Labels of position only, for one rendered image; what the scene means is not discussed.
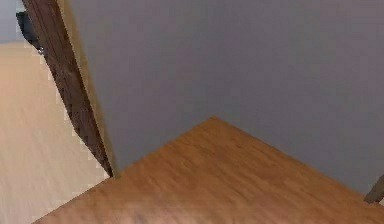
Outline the dark brown wooden door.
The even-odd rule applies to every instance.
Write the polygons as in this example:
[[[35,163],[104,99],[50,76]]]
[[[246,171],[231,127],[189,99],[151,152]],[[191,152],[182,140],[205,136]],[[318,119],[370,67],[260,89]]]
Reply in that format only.
[[[102,141],[57,0],[22,0],[76,134],[106,173],[113,169]]]

